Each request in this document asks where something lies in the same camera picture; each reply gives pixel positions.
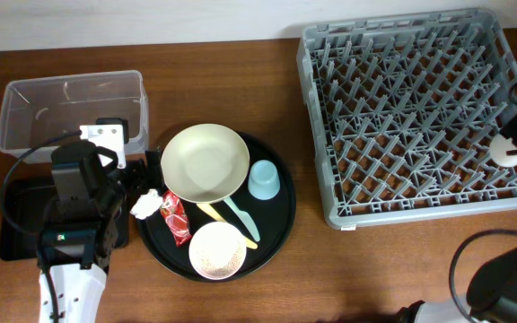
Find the white wall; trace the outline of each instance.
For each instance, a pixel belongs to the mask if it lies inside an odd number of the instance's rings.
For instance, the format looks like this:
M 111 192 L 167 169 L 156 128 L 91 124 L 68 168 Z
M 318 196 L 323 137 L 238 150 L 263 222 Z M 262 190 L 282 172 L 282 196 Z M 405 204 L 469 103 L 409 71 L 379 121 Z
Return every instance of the white wall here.
M 0 0 L 0 50 L 291 38 L 314 22 L 466 7 L 517 27 L 517 0 Z

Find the plastic grid rack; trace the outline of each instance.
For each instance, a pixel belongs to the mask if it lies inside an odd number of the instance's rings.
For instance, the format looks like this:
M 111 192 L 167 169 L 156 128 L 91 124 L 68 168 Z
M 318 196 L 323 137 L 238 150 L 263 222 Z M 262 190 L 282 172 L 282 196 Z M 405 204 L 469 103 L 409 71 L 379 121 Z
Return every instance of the plastic grid rack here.
M 309 27 L 297 63 L 331 227 L 517 208 L 517 166 L 488 152 L 517 113 L 517 65 L 492 13 Z

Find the black tray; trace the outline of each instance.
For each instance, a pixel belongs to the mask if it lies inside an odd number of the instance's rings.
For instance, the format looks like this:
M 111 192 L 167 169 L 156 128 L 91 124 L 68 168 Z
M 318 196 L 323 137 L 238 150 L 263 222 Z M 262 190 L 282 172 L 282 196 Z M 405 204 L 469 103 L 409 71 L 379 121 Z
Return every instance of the black tray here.
M 171 231 L 158 211 L 145 220 L 137 220 L 141 238 L 153 256 L 172 272 L 194 281 L 228 282 L 254 272 L 264 266 L 281 249 L 293 227 L 296 196 L 293 179 L 288 169 L 272 150 L 256 138 L 239 134 L 249 147 L 250 165 L 260 160 L 269 160 L 276 165 L 280 178 L 280 191 L 268 201 L 257 200 L 247 189 L 247 177 L 241 188 L 231 196 L 241 210 L 249 212 L 260 234 L 258 248 L 247 249 L 244 264 L 235 275 L 220 281 L 200 276 L 188 259 L 190 241 L 177 248 Z M 181 202 L 188 216 L 191 234 L 195 234 L 200 227 L 214 221 L 195 204 L 182 200 Z M 236 226 L 242 234 L 252 240 L 249 231 L 225 202 L 218 202 L 212 206 L 228 223 Z
M 51 197 L 57 194 L 53 178 L 17 179 L 9 184 L 5 193 L 5 207 L 11 218 L 29 231 L 38 231 L 42 226 L 43 210 Z M 127 202 L 115 218 L 118 238 L 115 248 L 128 243 Z M 2 220 L 0 234 L 0 258 L 5 261 L 35 258 L 35 237 L 16 231 Z

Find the light blue cup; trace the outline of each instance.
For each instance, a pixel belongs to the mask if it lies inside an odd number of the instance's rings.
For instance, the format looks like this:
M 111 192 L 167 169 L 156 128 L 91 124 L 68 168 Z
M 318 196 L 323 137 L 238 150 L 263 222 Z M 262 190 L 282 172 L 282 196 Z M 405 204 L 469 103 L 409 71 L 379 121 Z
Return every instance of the light blue cup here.
M 259 200 L 268 200 L 280 190 L 278 171 L 271 161 L 257 161 L 250 168 L 249 192 Z

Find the white bowl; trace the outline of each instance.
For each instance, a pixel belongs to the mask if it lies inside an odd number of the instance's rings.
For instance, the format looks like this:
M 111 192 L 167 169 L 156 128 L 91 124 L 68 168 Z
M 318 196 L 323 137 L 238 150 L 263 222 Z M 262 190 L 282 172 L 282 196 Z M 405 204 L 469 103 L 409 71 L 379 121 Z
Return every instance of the white bowl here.
M 204 278 L 221 280 L 241 269 L 247 247 L 239 229 L 229 223 L 204 225 L 193 236 L 188 257 Z

